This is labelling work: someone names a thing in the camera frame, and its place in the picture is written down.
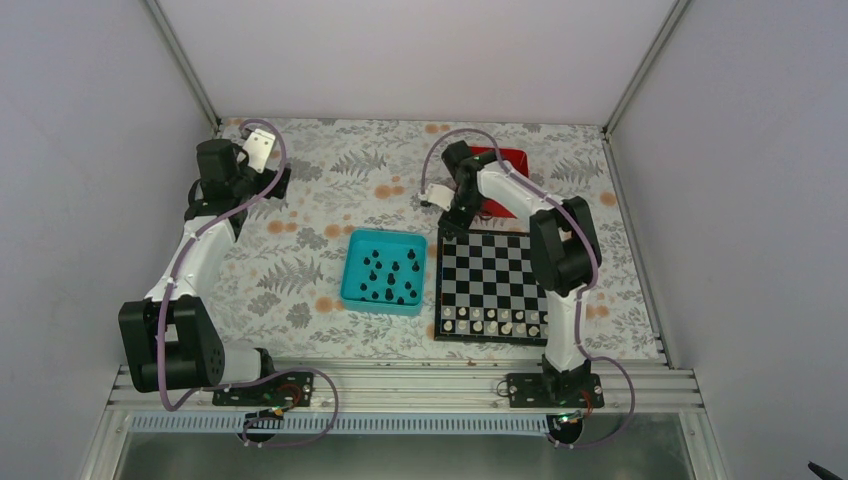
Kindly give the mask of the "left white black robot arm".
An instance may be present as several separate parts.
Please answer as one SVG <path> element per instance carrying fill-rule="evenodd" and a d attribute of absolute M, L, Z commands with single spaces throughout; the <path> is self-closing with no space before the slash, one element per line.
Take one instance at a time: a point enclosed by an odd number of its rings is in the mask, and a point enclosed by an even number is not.
<path fill-rule="evenodd" d="M 180 390 L 238 383 L 255 405 L 270 402 L 278 377 L 259 348 L 227 346 L 204 304 L 226 254 L 235 246 L 258 194 L 283 198 L 288 167 L 270 169 L 273 134 L 256 129 L 238 144 L 226 139 L 196 147 L 198 179 L 188 194 L 177 251 L 156 285 L 118 314 L 128 370 L 135 389 Z"/>

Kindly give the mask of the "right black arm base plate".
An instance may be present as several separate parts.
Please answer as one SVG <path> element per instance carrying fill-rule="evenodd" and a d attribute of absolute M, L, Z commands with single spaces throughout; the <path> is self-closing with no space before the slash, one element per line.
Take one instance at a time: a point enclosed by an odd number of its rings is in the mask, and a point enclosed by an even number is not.
<path fill-rule="evenodd" d="M 576 409 L 605 406 L 600 377 L 566 375 L 554 379 L 542 373 L 510 373 L 505 377 L 507 398 L 514 409 Z"/>

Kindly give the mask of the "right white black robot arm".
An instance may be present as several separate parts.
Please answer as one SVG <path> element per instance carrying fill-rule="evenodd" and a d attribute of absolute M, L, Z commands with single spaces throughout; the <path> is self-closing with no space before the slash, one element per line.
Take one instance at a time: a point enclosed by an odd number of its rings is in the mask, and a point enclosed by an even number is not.
<path fill-rule="evenodd" d="M 544 365 L 554 371 L 543 378 L 541 391 L 552 406 L 567 406 L 581 388 L 571 371 L 586 358 L 577 339 L 580 320 L 574 291 L 594 286 L 601 263 L 587 202 L 544 192 L 497 149 L 474 155 L 466 142 L 459 141 L 448 145 L 441 158 L 456 184 L 438 222 L 445 233 L 466 237 L 488 200 L 500 204 L 528 229 L 531 272 L 547 296 Z"/>

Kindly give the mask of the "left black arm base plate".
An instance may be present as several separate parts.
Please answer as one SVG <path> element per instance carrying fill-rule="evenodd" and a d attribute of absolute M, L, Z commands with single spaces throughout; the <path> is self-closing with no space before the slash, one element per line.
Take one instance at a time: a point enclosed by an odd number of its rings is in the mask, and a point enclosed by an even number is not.
<path fill-rule="evenodd" d="M 293 372 L 251 387 L 217 390 L 212 404 L 219 407 L 308 407 L 314 374 Z"/>

